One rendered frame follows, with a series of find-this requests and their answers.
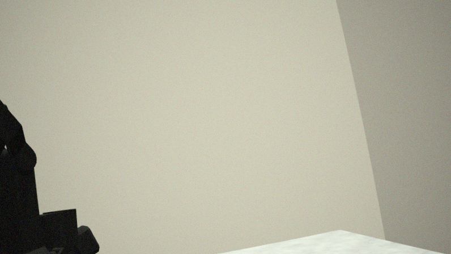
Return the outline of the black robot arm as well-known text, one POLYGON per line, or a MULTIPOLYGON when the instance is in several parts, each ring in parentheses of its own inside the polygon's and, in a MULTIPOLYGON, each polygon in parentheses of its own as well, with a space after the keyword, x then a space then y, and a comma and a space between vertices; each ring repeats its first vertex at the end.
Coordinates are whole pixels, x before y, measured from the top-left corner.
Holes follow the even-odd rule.
POLYGON ((39 213, 36 163, 22 125, 0 100, 0 254, 74 254, 76 209, 39 213))

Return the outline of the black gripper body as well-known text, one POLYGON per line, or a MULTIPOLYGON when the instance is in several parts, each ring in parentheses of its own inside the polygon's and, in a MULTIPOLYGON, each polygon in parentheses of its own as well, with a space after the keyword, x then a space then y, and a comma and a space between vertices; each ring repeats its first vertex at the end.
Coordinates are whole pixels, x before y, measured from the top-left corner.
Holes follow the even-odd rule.
POLYGON ((74 247, 74 254, 96 254, 99 252, 99 244, 92 231, 87 226, 78 227, 79 245, 74 247))

